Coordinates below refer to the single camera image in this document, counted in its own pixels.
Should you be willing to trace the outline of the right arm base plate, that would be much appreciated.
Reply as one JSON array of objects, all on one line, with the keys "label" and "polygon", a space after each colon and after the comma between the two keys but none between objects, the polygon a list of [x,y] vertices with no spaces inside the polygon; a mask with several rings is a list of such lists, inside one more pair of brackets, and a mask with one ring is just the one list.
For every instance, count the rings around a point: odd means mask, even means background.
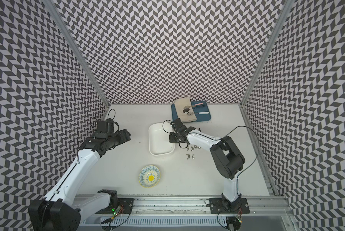
[{"label": "right arm base plate", "polygon": [[239,213],[249,214],[249,205],[246,198],[238,198],[234,202],[229,202],[225,198],[209,198],[209,207],[212,214],[219,213]]}]

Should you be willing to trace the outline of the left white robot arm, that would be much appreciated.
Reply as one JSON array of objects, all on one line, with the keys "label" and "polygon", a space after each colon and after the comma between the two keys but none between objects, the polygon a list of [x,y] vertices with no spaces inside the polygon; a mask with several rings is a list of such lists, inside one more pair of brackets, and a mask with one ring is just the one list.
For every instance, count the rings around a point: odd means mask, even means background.
[{"label": "left white robot arm", "polygon": [[107,150],[130,141],[124,129],[115,133],[96,133],[85,140],[77,158],[59,182],[40,200],[31,201],[28,213],[35,231],[76,231],[79,225],[103,209],[117,210],[117,192],[101,190],[79,204],[75,196],[93,166]]}]

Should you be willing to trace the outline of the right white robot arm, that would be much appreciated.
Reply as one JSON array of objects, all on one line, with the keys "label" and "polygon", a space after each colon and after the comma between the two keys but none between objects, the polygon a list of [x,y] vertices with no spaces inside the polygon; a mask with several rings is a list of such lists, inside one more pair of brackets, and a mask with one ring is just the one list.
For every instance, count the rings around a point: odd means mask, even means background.
[{"label": "right white robot arm", "polygon": [[186,127],[177,122],[170,123],[173,131],[169,133],[170,143],[196,145],[211,153],[218,172],[224,177],[222,206],[228,212],[240,209],[242,196],[239,191],[239,176],[245,164],[245,158],[231,137],[209,136],[193,127]]}]

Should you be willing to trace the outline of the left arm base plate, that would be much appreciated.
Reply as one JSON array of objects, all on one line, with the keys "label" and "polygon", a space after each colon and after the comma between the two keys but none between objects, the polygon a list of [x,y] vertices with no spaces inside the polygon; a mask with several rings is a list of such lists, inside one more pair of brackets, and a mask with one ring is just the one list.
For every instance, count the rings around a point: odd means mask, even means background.
[{"label": "left arm base plate", "polygon": [[117,204],[116,205],[110,205],[105,209],[102,209],[98,212],[96,212],[96,214],[113,214],[116,209],[118,207],[122,208],[122,213],[123,214],[131,214],[133,206],[134,206],[134,198],[119,198],[117,200]]}]

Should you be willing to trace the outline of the removed silver wing nuts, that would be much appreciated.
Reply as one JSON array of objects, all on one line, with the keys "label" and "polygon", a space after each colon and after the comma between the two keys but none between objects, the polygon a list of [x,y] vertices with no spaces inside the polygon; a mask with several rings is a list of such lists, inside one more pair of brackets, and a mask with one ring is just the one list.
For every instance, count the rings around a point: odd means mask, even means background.
[{"label": "removed silver wing nuts", "polygon": [[201,147],[197,146],[197,145],[194,145],[194,146],[187,146],[186,147],[186,151],[189,152],[186,154],[186,159],[189,160],[189,159],[195,159],[195,151],[196,150],[200,150]]}]

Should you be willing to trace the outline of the white storage box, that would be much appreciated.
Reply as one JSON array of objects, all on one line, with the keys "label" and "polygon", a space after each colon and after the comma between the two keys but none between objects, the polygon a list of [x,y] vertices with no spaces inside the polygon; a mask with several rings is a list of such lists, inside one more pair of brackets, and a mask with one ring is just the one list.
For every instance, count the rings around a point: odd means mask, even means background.
[{"label": "white storage box", "polygon": [[173,129],[167,122],[152,124],[148,129],[149,152],[155,157],[173,154],[175,144],[169,142]]}]

